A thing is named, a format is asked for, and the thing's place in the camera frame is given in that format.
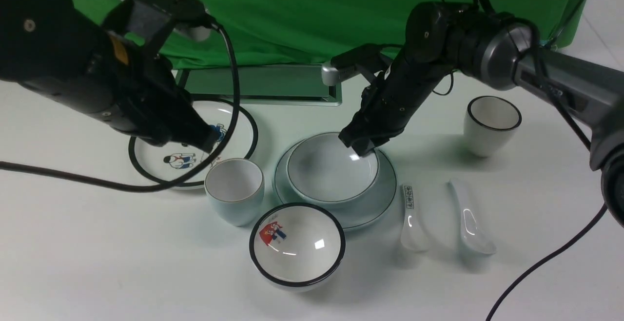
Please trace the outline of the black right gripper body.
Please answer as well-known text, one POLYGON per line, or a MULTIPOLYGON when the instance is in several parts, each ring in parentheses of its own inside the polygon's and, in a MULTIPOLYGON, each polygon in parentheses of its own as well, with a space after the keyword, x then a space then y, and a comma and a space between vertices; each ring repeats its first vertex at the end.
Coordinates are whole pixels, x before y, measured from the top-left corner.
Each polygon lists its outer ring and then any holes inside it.
POLYGON ((358 156, 366 156, 404 132, 411 117, 440 81, 454 70, 444 61, 418 62, 397 57, 390 72, 375 79, 339 139, 358 156))

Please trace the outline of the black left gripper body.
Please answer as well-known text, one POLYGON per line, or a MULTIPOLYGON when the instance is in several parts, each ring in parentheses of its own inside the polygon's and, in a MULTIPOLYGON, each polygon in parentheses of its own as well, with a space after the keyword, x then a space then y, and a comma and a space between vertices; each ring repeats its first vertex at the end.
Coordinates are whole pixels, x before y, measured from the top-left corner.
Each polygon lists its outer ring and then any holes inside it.
POLYGON ((125 39, 111 43, 117 85, 105 123, 157 147, 176 142, 213 150, 219 133, 194 110, 190 93, 176 85, 169 60, 125 39))

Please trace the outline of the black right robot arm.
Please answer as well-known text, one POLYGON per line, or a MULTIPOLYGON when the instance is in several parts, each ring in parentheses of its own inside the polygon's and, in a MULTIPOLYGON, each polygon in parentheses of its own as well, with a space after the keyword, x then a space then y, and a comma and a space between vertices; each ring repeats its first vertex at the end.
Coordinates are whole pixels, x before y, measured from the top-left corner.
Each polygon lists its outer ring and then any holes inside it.
POLYGON ((400 135, 441 79, 458 70, 495 90, 521 87, 591 130, 590 168, 623 223, 623 73, 540 47, 535 25, 458 2, 422 2, 408 16, 404 45, 370 87, 339 138, 364 156, 400 135))

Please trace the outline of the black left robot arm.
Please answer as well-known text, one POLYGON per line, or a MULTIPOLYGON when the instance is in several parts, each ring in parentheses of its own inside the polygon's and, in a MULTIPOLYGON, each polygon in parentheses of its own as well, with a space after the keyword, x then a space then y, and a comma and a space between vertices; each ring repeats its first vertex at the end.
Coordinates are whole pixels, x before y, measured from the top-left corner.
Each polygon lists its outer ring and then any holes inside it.
POLYGON ((210 151, 219 136, 161 48, 173 32, 205 40, 211 19, 199 0, 120 0, 100 24, 73 0, 1 0, 1 79, 150 145, 210 151))

